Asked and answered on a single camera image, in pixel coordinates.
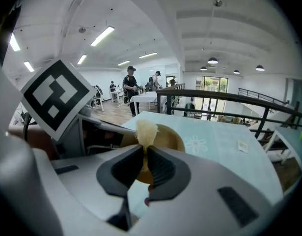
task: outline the fluorescent light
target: fluorescent light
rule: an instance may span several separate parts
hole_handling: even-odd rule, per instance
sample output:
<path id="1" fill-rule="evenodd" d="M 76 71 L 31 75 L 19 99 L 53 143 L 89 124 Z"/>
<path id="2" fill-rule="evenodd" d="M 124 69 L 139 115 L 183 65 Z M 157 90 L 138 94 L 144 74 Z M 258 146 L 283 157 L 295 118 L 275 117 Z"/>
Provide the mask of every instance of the fluorescent light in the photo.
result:
<path id="1" fill-rule="evenodd" d="M 28 68 L 28 70 L 29 70 L 30 72 L 34 72 L 33 67 L 31 66 L 31 64 L 30 64 L 28 61 L 25 61 L 25 62 L 24 62 L 24 65 Z"/>
<path id="2" fill-rule="evenodd" d="M 129 63 L 129 62 L 130 62 L 129 60 L 128 60 L 128 61 L 125 61 L 125 62 L 122 62 L 122 63 L 118 64 L 118 66 L 121 66 L 121 65 L 127 64 L 127 63 Z"/>
<path id="3" fill-rule="evenodd" d="M 20 46 L 18 45 L 17 40 L 15 39 L 14 34 L 11 35 L 10 45 L 11 45 L 11 47 L 13 48 L 13 50 L 15 52 L 20 50 Z"/>
<path id="4" fill-rule="evenodd" d="M 83 60 L 85 60 L 85 58 L 86 58 L 86 55 L 82 55 L 82 57 L 78 61 L 78 65 L 80 65 L 83 62 Z"/>
<path id="5" fill-rule="evenodd" d="M 113 32 L 115 30 L 114 27 L 108 26 L 107 29 L 105 31 L 103 31 L 91 44 L 91 46 L 96 46 L 99 42 L 101 42 L 103 40 L 103 38 L 105 38 L 108 34 L 110 34 L 111 32 Z"/>
<path id="6" fill-rule="evenodd" d="M 153 55 L 156 55 L 156 54 L 157 53 L 150 53 L 150 54 L 146 54 L 146 55 L 140 56 L 139 58 L 142 59 L 142 58 L 146 58 L 146 57 L 153 56 Z"/>

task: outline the small white card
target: small white card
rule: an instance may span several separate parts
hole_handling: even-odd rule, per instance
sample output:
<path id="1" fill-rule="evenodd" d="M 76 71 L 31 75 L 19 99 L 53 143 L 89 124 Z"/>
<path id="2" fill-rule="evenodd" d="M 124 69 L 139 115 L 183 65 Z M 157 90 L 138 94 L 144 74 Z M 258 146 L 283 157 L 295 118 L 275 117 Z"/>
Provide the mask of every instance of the small white card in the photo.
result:
<path id="1" fill-rule="evenodd" d="M 55 58 L 41 68 L 21 92 L 28 113 L 57 141 L 96 94 L 94 87 L 74 66 L 61 58 Z"/>
<path id="2" fill-rule="evenodd" d="M 248 144 L 238 141 L 238 149 L 246 154 L 248 154 Z"/>

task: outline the black cable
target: black cable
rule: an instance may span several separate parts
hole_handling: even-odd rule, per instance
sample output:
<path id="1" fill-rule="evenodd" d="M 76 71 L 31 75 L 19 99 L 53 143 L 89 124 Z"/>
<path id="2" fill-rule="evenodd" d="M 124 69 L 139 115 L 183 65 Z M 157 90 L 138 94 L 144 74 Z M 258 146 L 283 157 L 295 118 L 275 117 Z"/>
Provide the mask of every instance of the black cable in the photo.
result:
<path id="1" fill-rule="evenodd" d="M 25 141 L 27 141 L 27 129 L 28 129 L 28 126 L 29 126 L 29 123 L 31 120 L 32 120 L 32 116 L 29 113 L 27 113 L 27 116 L 25 117 L 25 120 L 24 120 L 24 126 L 23 126 L 23 137 L 24 137 Z"/>

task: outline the white ceiling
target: white ceiling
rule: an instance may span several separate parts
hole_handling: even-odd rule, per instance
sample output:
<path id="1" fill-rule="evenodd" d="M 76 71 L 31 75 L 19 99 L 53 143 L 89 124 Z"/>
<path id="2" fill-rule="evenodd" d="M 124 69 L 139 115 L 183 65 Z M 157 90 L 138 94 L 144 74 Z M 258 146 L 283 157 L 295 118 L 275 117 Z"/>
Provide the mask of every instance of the white ceiling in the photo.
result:
<path id="1" fill-rule="evenodd" d="M 239 69 L 241 75 L 253 74 L 261 64 L 265 73 L 291 74 L 291 66 L 302 67 L 298 38 L 273 0 L 221 0 L 221 7 L 214 0 L 170 1 L 182 34 L 186 71 L 199 71 L 210 57 L 219 64 L 207 72 L 232 74 Z"/>
<path id="2" fill-rule="evenodd" d="M 115 31 L 96 47 L 90 46 L 107 26 Z M 81 27 L 85 33 L 79 33 Z M 22 0 L 14 34 L 21 50 L 14 52 L 9 46 L 3 65 L 12 77 L 29 73 L 24 61 L 38 70 L 57 55 L 77 69 L 125 68 L 163 58 L 177 62 L 162 34 L 130 0 Z M 138 58 L 151 52 L 158 54 Z M 83 54 L 87 58 L 77 65 Z M 131 62 L 117 66 L 127 60 Z"/>
<path id="3" fill-rule="evenodd" d="M 117 64 L 126 60 L 143 66 L 146 60 L 138 57 L 150 52 L 158 52 L 149 58 L 152 64 L 157 59 L 157 65 L 163 60 L 178 63 L 176 46 L 164 34 L 175 27 L 180 31 L 175 43 L 184 51 L 185 71 L 199 72 L 208 58 L 216 57 L 219 64 L 207 72 L 232 74 L 238 69 L 243 76 L 258 74 L 255 67 L 261 64 L 264 73 L 302 75 L 302 47 L 273 0 L 221 0 L 221 7 L 215 7 L 214 0 L 153 1 L 159 6 L 143 6 L 138 0 L 22 0 L 14 31 L 21 51 L 9 47 L 3 69 L 13 77 L 28 74 L 24 61 L 38 70 L 57 55 L 78 69 L 119 68 Z M 159 24 L 163 18 L 152 15 L 159 8 L 175 19 L 167 23 L 166 31 Z M 91 47 L 109 25 L 115 31 Z M 81 27 L 85 33 L 79 33 Z M 87 58 L 77 66 L 83 54 Z"/>

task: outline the window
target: window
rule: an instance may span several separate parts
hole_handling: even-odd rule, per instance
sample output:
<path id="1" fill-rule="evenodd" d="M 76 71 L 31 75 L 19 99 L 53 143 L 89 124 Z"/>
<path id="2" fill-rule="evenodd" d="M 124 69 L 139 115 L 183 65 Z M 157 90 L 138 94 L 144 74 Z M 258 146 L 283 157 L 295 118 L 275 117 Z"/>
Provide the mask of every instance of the window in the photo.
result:
<path id="1" fill-rule="evenodd" d="M 219 77 L 197 76 L 195 89 L 212 91 L 212 92 L 227 92 L 228 79 Z M 195 108 L 198 110 L 211 110 L 223 112 L 225 101 L 211 98 L 195 98 Z"/>

